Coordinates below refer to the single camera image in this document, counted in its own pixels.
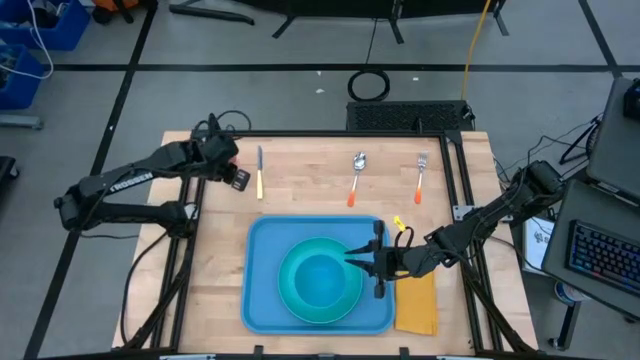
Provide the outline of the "fork with orange handle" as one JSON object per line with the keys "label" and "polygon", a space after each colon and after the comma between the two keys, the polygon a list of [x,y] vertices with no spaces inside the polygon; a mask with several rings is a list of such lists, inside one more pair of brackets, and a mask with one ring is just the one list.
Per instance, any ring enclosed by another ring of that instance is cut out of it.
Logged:
{"label": "fork with orange handle", "polygon": [[423,151],[418,155],[417,159],[417,168],[418,168],[418,180],[416,185],[416,190],[414,194],[414,202],[416,204],[420,204],[422,201],[422,185],[425,169],[428,163],[428,152]]}

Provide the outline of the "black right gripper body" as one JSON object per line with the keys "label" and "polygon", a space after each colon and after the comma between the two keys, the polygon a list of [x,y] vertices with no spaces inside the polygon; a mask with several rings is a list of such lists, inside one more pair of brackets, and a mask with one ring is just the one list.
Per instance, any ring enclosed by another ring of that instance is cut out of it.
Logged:
{"label": "black right gripper body", "polygon": [[428,273],[425,268],[428,246],[384,246],[382,241],[385,223],[382,220],[376,220],[373,228],[376,235],[372,245],[374,259],[372,275],[376,278],[374,296],[382,299],[385,297],[387,282],[408,277],[419,278]]}

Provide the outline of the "grey metal bar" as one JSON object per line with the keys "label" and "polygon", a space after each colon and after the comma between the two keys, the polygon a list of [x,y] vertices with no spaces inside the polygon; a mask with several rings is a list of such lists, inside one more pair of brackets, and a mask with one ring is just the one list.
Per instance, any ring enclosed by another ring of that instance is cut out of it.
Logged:
{"label": "grey metal bar", "polygon": [[0,127],[41,130],[43,122],[37,116],[0,114]]}

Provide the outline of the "large blue storage bin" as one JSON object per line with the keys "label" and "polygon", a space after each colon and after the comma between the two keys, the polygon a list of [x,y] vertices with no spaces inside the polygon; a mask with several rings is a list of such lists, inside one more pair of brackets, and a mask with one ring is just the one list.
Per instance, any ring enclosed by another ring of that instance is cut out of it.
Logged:
{"label": "large blue storage bin", "polygon": [[57,17],[54,27],[46,28],[37,20],[37,31],[30,24],[36,0],[0,0],[0,40],[7,44],[20,44],[31,49],[40,49],[40,40],[47,50],[72,51],[86,30],[90,15],[79,0],[45,0]]}

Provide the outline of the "blue and white tape roll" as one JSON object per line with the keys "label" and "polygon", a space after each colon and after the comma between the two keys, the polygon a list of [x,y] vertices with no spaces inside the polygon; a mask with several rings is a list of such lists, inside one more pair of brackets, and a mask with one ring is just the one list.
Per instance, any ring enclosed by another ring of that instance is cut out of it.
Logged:
{"label": "blue and white tape roll", "polygon": [[554,292],[556,297],[568,306],[572,306],[575,303],[580,303],[585,300],[590,300],[590,297],[581,291],[561,282],[555,283]]}

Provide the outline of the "grey laptop lid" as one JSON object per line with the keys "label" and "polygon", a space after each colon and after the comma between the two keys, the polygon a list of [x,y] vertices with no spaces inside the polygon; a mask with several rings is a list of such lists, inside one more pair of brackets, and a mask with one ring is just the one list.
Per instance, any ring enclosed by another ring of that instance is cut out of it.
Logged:
{"label": "grey laptop lid", "polygon": [[623,115],[632,82],[614,80],[586,172],[598,186],[640,204],[640,121]]}

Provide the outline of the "black device on desk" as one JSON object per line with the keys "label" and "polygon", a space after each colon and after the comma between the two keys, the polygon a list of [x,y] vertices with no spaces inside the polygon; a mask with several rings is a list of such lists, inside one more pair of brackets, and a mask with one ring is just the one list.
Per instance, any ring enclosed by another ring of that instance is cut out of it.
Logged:
{"label": "black device on desk", "polygon": [[624,93],[623,115],[640,121],[640,78],[635,78]]}

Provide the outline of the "spoon with orange handle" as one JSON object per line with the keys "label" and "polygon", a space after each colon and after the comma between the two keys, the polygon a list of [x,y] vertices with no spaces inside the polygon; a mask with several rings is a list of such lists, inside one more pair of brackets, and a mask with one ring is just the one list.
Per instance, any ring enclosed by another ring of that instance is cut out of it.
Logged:
{"label": "spoon with orange handle", "polygon": [[352,182],[351,190],[347,199],[347,206],[353,207],[355,205],[357,184],[360,173],[366,168],[366,154],[364,152],[358,152],[353,159],[354,179]]}

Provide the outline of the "orange bag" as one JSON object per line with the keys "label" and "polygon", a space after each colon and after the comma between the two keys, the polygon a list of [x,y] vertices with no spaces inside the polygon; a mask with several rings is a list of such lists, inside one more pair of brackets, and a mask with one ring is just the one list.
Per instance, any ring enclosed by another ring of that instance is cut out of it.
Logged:
{"label": "orange bag", "polygon": [[131,10],[145,5],[146,0],[92,0],[94,9],[91,12],[93,20],[99,24],[108,24],[116,14],[120,14],[128,24],[134,22]]}

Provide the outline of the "blue ribbed bowl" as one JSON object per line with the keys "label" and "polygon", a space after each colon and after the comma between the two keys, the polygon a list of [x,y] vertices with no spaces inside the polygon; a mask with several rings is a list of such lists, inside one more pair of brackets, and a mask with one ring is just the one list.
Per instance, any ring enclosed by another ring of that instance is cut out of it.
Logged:
{"label": "blue ribbed bowl", "polygon": [[342,265],[327,255],[314,255],[303,260],[295,273],[298,295],[313,307],[332,306],[343,296],[345,285]]}

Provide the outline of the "blue plastic tray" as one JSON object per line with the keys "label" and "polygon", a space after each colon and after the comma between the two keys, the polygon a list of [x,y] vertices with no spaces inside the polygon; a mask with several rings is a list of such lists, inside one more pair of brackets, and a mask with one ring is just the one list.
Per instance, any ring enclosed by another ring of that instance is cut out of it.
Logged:
{"label": "blue plastic tray", "polygon": [[355,308],[330,324],[306,323],[283,304],[278,292],[278,271],[286,253],[296,244],[315,237],[343,243],[347,251],[375,237],[373,216],[272,215],[258,218],[247,236],[242,285],[241,318],[258,334],[374,335],[389,329],[395,317],[393,286],[377,299],[374,278],[358,268],[364,283]]}

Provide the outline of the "teal round plate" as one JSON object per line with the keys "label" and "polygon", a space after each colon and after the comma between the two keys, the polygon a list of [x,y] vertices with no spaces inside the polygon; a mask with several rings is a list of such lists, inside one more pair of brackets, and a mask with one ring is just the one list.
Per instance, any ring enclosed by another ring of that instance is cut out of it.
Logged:
{"label": "teal round plate", "polygon": [[[364,283],[358,268],[348,264],[346,246],[334,239],[315,237],[293,246],[281,261],[278,271],[278,292],[284,306],[300,320],[311,324],[330,324],[348,315],[360,300]],[[346,285],[343,296],[332,306],[319,308],[306,304],[295,287],[295,273],[303,260],[314,255],[327,255],[340,262],[344,269]]]}

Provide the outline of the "small blue storage bin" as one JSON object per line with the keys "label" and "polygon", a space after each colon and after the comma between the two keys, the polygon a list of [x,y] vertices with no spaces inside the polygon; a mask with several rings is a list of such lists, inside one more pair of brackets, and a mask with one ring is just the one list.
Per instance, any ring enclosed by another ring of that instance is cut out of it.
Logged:
{"label": "small blue storage bin", "polygon": [[31,106],[44,68],[23,45],[0,45],[0,110]]}

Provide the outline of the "black floor stand bar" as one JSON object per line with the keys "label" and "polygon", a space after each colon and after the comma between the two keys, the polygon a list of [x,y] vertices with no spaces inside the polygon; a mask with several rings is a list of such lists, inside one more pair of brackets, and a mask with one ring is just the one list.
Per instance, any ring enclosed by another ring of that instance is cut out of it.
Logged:
{"label": "black floor stand bar", "polygon": [[170,4],[169,11],[173,14],[179,14],[179,15],[187,15],[187,16],[210,18],[210,19],[217,19],[217,20],[223,20],[223,21],[229,21],[229,22],[245,23],[250,26],[255,25],[255,21],[252,18],[239,13],[196,8],[186,4]]}

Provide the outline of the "black desk leg with caster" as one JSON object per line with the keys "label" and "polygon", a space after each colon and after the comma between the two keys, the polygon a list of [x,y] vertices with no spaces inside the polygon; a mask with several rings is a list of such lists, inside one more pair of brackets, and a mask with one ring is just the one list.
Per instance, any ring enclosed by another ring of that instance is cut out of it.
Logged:
{"label": "black desk leg with caster", "polygon": [[570,347],[581,307],[581,302],[574,302],[567,307],[559,335],[547,340],[553,349],[566,351]]}

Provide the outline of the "black chair base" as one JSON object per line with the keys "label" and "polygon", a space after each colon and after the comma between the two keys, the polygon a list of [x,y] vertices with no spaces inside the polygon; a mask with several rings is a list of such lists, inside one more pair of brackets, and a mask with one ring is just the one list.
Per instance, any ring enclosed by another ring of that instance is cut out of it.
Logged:
{"label": "black chair base", "polygon": [[0,156],[0,182],[16,179],[19,175],[15,158]]}

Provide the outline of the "white sheet of paper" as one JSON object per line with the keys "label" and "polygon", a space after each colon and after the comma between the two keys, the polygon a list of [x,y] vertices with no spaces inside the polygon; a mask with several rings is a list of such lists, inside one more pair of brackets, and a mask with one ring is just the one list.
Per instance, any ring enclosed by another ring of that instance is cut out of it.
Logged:
{"label": "white sheet of paper", "polygon": [[523,225],[523,255],[525,262],[523,270],[545,276],[542,272],[542,261],[546,253],[554,223],[532,217]]}

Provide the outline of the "black metal table frame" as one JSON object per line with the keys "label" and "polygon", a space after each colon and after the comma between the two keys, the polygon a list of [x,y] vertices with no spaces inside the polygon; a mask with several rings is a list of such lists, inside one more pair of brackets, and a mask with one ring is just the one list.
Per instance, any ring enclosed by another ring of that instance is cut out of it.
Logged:
{"label": "black metal table frame", "polygon": [[[152,333],[153,348],[218,356],[249,354],[344,358],[455,354],[503,350],[508,344],[478,301],[471,300],[458,268],[436,273],[439,331],[423,336],[390,329],[380,335],[259,335],[241,319],[246,236],[266,214],[367,214],[399,216],[418,235],[449,224],[456,204],[485,204],[500,193],[489,139],[484,132],[430,136],[346,131],[254,131],[240,141],[239,160],[254,169],[265,151],[265,196],[254,188],[236,192],[219,183],[203,190],[158,180],[149,200],[180,195],[198,200],[202,216],[194,240],[191,275]],[[418,155],[428,152],[422,201],[414,202]],[[347,206],[353,159],[366,154],[355,205]]]}

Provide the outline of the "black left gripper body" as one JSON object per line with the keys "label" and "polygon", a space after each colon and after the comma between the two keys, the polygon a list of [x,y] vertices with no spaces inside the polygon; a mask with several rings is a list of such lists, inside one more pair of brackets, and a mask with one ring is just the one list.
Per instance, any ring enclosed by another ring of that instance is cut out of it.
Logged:
{"label": "black left gripper body", "polygon": [[249,183],[249,173],[239,166],[228,164],[237,156],[239,149],[235,140],[228,135],[215,135],[203,146],[205,160],[204,177],[214,182],[224,182],[236,191],[244,191]]}

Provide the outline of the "yellow cloth napkin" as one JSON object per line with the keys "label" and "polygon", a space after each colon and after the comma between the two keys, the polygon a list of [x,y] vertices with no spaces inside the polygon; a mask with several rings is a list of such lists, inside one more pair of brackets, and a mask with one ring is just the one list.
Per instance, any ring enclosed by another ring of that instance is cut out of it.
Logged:
{"label": "yellow cloth napkin", "polygon": [[435,274],[405,278],[395,285],[395,329],[436,336],[438,311]]}

